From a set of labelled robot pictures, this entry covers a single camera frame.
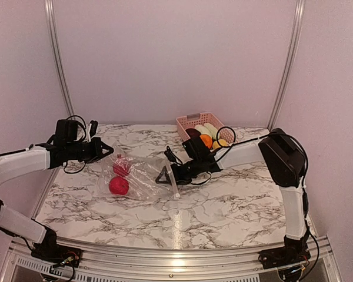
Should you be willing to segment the dark red fake fruit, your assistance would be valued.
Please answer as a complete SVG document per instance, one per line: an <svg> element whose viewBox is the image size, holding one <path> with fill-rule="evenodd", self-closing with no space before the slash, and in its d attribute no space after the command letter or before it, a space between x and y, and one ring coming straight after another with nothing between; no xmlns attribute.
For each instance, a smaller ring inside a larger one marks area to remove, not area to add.
<svg viewBox="0 0 353 282"><path fill-rule="evenodd" d="M127 177L131 170L131 161L127 157L117 155L112 169L116 176Z"/></svg>

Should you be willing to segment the clear zip top bag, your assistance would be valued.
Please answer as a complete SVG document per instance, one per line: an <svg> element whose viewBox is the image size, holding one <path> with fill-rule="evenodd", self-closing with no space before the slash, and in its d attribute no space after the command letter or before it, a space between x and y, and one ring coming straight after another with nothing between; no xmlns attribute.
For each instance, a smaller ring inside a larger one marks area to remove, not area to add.
<svg viewBox="0 0 353 282"><path fill-rule="evenodd" d="M156 177L165 165L171 167L170 161L164 157L139 157L125 153L119 146L113 144L113 154L101 160L101 175L96 189L101 197L127 197L132 200L154 202L159 199L179 199L181 197L178 186L172 173L171 184L157 184ZM116 177L112 165L117 155L127 157L131 161L131 170L127 177L129 191L127 195L120 196L109 191L109 182Z"/></svg>

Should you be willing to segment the red fake apple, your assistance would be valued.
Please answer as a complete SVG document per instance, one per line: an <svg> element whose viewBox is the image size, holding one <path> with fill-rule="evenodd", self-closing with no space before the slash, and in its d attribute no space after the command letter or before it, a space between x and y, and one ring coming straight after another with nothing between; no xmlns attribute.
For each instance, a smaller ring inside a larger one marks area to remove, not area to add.
<svg viewBox="0 0 353 282"><path fill-rule="evenodd" d="M109 182L109 191L115 195L125 196L129 191L129 182L121 176L116 176Z"/></svg>

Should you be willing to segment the dark purple fake vegetable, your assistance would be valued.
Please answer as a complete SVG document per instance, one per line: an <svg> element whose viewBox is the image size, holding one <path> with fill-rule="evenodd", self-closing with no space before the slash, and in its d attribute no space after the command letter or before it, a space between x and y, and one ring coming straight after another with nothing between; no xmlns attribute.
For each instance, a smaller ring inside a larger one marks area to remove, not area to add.
<svg viewBox="0 0 353 282"><path fill-rule="evenodd" d="M195 128L188 128L185 131L189 138L199 137L201 135L201 132Z"/></svg>

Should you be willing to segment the orange fake fruit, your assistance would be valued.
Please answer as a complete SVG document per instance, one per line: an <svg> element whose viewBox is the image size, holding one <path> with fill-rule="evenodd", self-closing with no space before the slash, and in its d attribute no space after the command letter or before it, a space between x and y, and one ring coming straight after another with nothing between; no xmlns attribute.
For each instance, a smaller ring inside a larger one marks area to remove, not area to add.
<svg viewBox="0 0 353 282"><path fill-rule="evenodd" d="M201 140L203 141L204 145L208 149L212 149L213 139L212 139L212 137L210 137L210 135L201 134L199 137L201 138Z"/></svg>

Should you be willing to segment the yellow fake fruit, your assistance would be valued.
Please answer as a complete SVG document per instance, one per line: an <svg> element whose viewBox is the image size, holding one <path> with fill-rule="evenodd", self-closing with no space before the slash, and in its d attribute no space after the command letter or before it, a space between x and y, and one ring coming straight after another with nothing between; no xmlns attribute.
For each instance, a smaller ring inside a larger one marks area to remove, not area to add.
<svg viewBox="0 0 353 282"><path fill-rule="evenodd" d="M229 143L225 139L215 140L212 144L212 150L219 149L221 147L228 147Z"/></svg>

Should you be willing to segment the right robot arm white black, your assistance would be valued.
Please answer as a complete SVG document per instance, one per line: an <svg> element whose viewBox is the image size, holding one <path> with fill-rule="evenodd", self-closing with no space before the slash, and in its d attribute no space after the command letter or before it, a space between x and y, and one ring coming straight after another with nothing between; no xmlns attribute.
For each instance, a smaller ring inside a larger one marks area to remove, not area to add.
<svg viewBox="0 0 353 282"><path fill-rule="evenodd" d="M268 134L208 148L200 137L192 137L182 144L190 160L183 163L167 149L165 166L156 177L158 184L192 184L203 173L221 172L231 167L264 162L273 182L279 187L284 204L286 233L282 247L263 250L259 261L270 268L310 259L307 241L311 231L307 222L309 212L305 178L308 156L299 141L276 128Z"/></svg>

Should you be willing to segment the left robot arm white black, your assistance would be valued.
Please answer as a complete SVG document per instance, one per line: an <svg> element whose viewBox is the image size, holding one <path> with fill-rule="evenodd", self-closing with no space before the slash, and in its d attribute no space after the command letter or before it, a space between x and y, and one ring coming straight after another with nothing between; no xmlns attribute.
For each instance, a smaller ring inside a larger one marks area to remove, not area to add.
<svg viewBox="0 0 353 282"><path fill-rule="evenodd" d="M114 148L95 135L97 127L97 121L86 124L83 118L73 115L58 120L55 133L45 143L0 154L0 185L33 172L66 166L70 161L87 165L113 154ZM0 230L33 242L35 256L58 261L64 253L55 231L9 208L1 199Z"/></svg>

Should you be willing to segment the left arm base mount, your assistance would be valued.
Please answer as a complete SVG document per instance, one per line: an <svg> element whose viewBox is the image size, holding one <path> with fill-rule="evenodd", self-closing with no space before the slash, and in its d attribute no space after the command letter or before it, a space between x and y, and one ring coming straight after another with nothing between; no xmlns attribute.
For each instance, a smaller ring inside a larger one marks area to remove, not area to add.
<svg viewBox="0 0 353 282"><path fill-rule="evenodd" d="M80 264L81 255L81 249L60 244L52 246L35 244L31 251L32 257L51 262L57 266L62 266L64 261L64 265L74 266L75 268Z"/></svg>

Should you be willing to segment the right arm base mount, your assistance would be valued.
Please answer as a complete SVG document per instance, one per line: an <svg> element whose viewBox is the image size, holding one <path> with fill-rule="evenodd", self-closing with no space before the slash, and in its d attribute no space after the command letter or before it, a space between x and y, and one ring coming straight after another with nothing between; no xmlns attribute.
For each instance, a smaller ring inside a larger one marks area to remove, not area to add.
<svg viewBox="0 0 353 282"><path fill-rule="evenodd" d="M263 250L258 256L258 260L264 269L287 266L307 261L310 258L309 248L305 247L298 250L296 247L286 246Z"/></svg>

